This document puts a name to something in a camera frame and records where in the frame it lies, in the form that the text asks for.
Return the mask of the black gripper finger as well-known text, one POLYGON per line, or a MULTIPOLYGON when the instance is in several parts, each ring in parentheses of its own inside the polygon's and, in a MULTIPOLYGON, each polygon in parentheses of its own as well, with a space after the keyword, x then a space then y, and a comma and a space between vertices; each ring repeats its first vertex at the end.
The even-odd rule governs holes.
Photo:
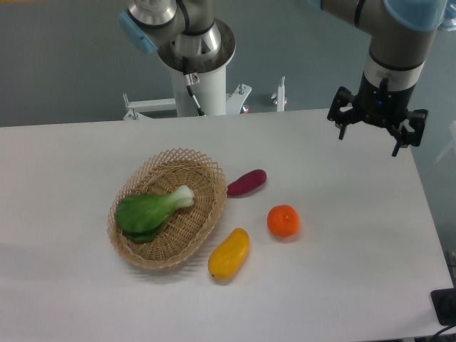
POLYGON ((426 109, 406 110, 388 126, 388 132, 396 141, 391 154, 393 157, 397 156, 401 148, 410 145, 418 147, 421 144, 427 118, 426 109))
POLYGON ((356 96, 349 89, 341 86, 328 110, 327 119, 339 129, 338 139, 342 140, 349 125, 361 121, 361 112, 357 108, 356 96))

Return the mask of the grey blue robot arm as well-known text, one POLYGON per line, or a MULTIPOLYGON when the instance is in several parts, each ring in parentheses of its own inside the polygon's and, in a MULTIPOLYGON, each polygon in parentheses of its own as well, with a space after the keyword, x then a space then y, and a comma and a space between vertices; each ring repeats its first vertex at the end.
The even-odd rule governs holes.
MULTIPOLYGON (((396 149, 421 143, 428 112, 408 103, 445 11, 444 1, 318 1, 317 6, 368 33, 368 57, 359 90, 339 88, 328 119, 345 132, 364 122, 386 129, 396 149)), ((226 67, 236 43, 214 16, 211 1, 130 1, 119 15, 125 35, 169 68, 177 114, 237 114, 226 92, 226 67)))

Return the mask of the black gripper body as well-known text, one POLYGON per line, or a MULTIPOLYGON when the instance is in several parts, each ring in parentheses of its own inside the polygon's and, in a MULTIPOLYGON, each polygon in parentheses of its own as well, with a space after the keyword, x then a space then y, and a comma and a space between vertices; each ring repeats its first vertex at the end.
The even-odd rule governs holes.
POLYGON ((355 98, 355 115, 364 123, 377 127, 398 127, 407 118, 414 88, 391 91, 389 83, 376 86, 363 75, 355 98))

